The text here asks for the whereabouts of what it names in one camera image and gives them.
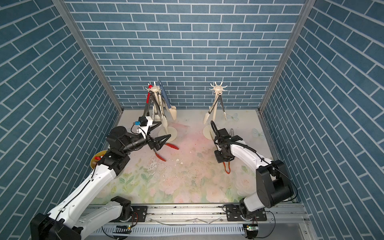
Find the steel tongs red handles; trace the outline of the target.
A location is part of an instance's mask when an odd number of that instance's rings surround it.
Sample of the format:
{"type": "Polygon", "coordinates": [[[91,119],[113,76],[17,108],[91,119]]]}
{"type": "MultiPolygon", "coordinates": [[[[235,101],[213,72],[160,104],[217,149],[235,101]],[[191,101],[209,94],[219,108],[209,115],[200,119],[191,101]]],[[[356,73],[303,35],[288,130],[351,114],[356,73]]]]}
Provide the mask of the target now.
{"type": "MultiPolygon", "coordinates": [[[[230,136],[234,136],[234,129],[230,129],[230,136]]],[[[226,174],[230,174],[231,173],[231,167],[230,167],[230,162],[228,162],[228,164],[226,165],[225,162],[223,162],[223,165],[224,165],[224,169],[225,169],[225,172],[226,174]]]]}

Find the red tip grey tongs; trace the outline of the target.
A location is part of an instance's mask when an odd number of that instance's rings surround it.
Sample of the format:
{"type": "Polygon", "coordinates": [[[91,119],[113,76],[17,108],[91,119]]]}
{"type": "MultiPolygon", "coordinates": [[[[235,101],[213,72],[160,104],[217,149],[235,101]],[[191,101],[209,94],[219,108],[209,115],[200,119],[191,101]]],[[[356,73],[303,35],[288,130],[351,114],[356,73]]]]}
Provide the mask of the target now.
{"type": "Polygon", "coordinates": [[[170,144],[170,143],[166,143],[160,150],[156,150],[154,149],[154,152],[155,152],[155,156],[163,161],[163,162],[166,162],[167,160],[162,156],[163,153],[167,153],[169,151],[178,151],[180,148],[177,147],[176,145],[173,145],[173,144],[170,144]]]}

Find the red ring steel tongs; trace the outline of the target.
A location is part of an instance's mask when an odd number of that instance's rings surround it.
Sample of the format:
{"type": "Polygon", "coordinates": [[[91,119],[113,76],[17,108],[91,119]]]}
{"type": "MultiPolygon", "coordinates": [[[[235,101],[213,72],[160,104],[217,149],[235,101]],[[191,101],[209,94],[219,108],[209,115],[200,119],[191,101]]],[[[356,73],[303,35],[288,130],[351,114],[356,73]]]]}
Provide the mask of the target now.
{"type": "Polygon", "coordinates": [[[151,104],[151,91],[150,90],[152,87],[153,87],[152,85],[148,86],[148,95],[147,95],[146,105],[145,105],[144,112],[143,112],[143,117],[150,115],[149,114],[150,104],[151,104]]]}

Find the blue wooden tip tongs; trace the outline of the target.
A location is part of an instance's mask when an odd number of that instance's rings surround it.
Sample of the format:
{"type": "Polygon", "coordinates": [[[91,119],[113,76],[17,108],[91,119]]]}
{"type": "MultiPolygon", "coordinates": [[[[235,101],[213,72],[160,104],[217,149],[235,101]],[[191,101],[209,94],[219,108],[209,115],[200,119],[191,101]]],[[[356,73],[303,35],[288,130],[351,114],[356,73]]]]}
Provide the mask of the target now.
{"type": "Polygon", "coordinates": [[[159,87],[160,87],[160,90],[161,90],[161,95],[162,97],[164,98],[165,102],[166,102],[166,105],[167,105],[167,108],[168,108],[168,111],[170,112],[171,116],[172,116],[172,119],[175,121],[177,119],[177,108],[175,106],[172,106],[171,105],[171,102],[168,98],[168,95],[165,91],[165,88],[162,84],[161,81],[158,81],[159,82],[159,87]]]}

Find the cream silicone steel tongs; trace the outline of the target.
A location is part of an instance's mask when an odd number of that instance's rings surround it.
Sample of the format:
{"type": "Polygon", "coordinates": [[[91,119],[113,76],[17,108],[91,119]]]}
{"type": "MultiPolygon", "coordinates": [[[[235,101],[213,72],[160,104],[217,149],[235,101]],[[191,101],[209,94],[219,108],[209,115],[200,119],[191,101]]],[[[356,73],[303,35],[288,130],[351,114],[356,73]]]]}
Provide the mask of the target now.
{"type": "Polygon", "coordinates": [[[161,96],[157,92],[152,93],[154,101],[154,118],[155,121],[162,122],[162,126],[166,129],[168,127],[168,120],[164,113],[164,107],[161,96]]]}

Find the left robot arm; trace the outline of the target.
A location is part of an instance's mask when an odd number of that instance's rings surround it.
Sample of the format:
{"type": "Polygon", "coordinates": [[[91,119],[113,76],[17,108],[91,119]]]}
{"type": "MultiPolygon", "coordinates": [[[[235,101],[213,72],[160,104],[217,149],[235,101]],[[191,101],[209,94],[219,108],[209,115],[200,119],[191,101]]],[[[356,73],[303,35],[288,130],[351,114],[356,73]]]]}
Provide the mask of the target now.
{"type": "Polygon", "coordinates": [[[170,135],[152,138],[150,133],[161,122],[140,117],[137,133],[123,126],[113,128],[107,135],[109,149],[97,162],[90,175],[60,204],[47,214],[37,214],[30,223],[33,240],[83,240],[110,221],[129,221],[131,202],[123,197],[112,198],[105,206],[81,218],[81,214],[99,192],[114,180],[130,161],[130,153],[148,145],[160,150],[170,135]]]}

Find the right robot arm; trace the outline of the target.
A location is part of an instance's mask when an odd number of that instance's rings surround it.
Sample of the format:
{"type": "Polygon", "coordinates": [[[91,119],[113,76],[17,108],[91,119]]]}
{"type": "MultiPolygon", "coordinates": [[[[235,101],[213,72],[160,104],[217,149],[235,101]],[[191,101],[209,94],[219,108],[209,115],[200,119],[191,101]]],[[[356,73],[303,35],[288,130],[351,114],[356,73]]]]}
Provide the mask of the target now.
{"type": "Polygon", "coordinates": [[[225,172],[231,172],[230,163],[238,158],[256,173],[256,192],[241,199],[238,205],[223,207],[227,216],[240,215],[245,221],[254,221],[266,208],[298,197],[298,189],[282,161],[265,158],[238,135],[231,136],[225,128],[218,129],[214,121],[211,128],[217,147],[214,154],[217,162],[224,164],[225,172]]]}

